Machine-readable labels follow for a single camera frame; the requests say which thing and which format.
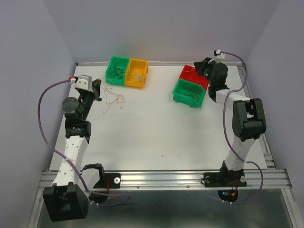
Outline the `red plastic bin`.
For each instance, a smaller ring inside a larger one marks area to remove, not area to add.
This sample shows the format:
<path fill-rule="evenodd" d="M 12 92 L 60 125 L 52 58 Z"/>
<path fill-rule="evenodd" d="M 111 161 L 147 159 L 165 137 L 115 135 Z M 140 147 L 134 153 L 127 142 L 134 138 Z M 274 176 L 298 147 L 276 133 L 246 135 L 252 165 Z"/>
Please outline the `red plastic bin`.
<path fill-rule="evenodd" d="M 201 85 L 205 91 L 208 88 L 208 81 L 205 76 L 199 76 L 196 74 L 195 67 L 185 65 L 180 73 L 179 79 L 187 80 L 195 84 Z"/>

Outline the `green plastic bin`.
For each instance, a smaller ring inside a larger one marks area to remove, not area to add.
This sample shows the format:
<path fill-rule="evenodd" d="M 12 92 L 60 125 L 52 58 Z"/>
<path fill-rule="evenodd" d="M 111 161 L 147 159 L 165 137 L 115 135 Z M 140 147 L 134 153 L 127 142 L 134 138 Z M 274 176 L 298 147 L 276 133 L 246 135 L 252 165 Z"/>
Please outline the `green plastic bin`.
<path fill-rule="evenodd" d="M 123 86 L 129 58 L 112 56 L 105 74 L 106 83 Z"/>
<path fill-rule="evenodd" d="M 188 105 L 191 108 L 201 108 L 206 91 L 193 82 L 178 79 L 173 89 L 173 101 Z"/>

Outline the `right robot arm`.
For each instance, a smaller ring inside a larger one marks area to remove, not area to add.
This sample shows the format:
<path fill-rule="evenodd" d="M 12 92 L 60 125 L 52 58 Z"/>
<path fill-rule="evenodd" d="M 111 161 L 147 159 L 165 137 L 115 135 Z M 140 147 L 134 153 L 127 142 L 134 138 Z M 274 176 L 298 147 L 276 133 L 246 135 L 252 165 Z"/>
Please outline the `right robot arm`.
<path fill-rule="evenodd" d="M 228 143 L 230 151 L 219 172 L 205 173 L 204 182 L 210 186 L 226 186 L 234 182 L 245 185 L 244 165 L 257 165 L 254 161 L 248 161 L 247 155 L 255 141 L 266 131 L 262 100 L 241 96 L 229 89 L 226 85 L 228 67 L 224 63 L 208 57 L 201 62 L 195 62 L 194 67 L 199 76 L 206 77 L 209 97 L 222 104 L 224 111 L 232 111 L 234 133 L 234 141 Z"/>

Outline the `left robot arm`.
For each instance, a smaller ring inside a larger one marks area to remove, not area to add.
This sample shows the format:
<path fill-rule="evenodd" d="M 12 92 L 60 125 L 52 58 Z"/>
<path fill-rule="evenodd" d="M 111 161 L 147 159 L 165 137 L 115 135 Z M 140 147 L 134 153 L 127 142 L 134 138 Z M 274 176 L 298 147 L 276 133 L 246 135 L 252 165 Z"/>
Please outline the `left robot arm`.
<path fill-rule="evenodd" d="M 84 219 L 88 214 L 91 187 L 81 173 L 81 164 L 88 147 L 92 126 L 87 120 L 94 101 L 100 102 L 100 78 L 80 75 L 66 82 L 74 85 L 79 97 L 62 102 L 65 116 L 65 150 L 53 152 L 61 158 L 57 176 L 50 187 L 43 190 L 43 200 L 53 222 Z"/>

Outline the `yellow plastic bin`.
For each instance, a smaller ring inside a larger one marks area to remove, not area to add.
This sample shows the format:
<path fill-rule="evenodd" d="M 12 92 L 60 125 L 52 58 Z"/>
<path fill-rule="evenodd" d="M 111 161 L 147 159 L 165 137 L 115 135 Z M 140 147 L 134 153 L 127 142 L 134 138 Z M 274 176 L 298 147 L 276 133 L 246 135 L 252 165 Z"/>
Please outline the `yellow plastic bin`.
<path fill-rule="evenodd" d="M 130 58 L 125 74 L 124 85 L 135 88 L 144 88 L 148 69 L 148 60 Z"/>

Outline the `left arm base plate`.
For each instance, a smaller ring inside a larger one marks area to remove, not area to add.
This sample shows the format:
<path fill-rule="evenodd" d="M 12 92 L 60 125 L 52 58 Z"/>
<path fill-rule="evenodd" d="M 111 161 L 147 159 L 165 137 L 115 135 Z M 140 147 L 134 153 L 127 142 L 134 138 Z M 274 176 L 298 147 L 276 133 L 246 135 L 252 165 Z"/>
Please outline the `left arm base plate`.
<path fill-rule="evenodd" d="M 117 172 L 95 173 L 90 180 L 90 188 L 93 189 L 119 189 L 121 184 L 121 174 Z"/>

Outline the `aluminium front rail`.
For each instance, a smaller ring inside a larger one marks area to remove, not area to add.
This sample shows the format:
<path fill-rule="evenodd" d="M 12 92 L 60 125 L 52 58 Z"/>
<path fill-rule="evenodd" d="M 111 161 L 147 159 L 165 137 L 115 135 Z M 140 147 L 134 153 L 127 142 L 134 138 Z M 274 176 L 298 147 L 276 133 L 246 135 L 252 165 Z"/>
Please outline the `aluminium front rail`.
<path fill-rule="evenodd" d="M 206 188 L 201 183 L 205 171 L 106 171 L 105 173 L 120 173 L 120 188 L 112 191 L 143 191 L 143 190 L 230 190 L 232 187 Z M 291 189 L 286 170 L 262 170 L 264 176 L 263 190 Z M 261 175 L 257 170 L 245 170 L 247 186 L 238 190 L 258 190 Z M 51 186 L 57 172 L 42 172 L 38 190 Z"/>

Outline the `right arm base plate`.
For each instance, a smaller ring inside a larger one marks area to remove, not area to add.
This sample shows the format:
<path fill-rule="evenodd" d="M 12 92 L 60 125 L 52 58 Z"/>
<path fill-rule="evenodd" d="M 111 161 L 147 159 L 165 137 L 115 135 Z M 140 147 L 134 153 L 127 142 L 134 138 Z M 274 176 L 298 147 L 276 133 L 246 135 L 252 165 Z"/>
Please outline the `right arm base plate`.
<path fill-rule="evenodd" d="M 220 172 L 205 172 L 203 173 L 203 179 L 205 186 L 207 188 L 223 188 L 223 187 L 246 187 L 247 182 L 242 182 L 241 175 L 237 172 L 232 172 L 228 174 Z"/>

